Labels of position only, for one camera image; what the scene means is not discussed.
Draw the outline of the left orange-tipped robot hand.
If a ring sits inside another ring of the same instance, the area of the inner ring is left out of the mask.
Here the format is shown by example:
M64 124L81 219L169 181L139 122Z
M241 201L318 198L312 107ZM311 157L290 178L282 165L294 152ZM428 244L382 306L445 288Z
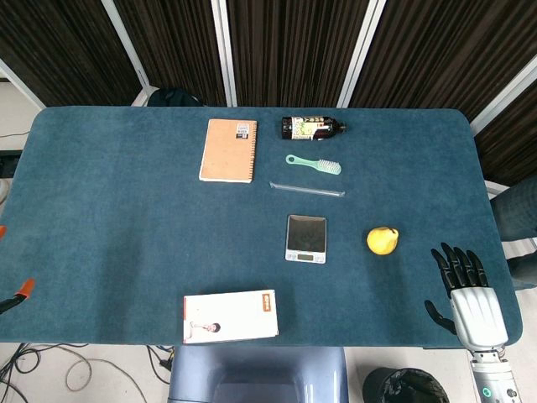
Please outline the left orange-tipped robot hand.
M34 278L27 279L22 287L17 291L12 297L1 301L0 303L0 314L14 308L15 306L21 304L26 299L30 298L35 286Z

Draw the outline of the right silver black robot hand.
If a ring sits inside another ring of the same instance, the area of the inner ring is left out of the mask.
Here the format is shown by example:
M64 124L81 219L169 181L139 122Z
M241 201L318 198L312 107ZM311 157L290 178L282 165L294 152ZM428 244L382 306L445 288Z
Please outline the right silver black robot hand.
M471 250L441 243L432 249L452 310L452 319L442 316L430 300L424 301L429 317L458 337L462 346L475 352L503 347L507 328L495 290L489 285L481 260Z

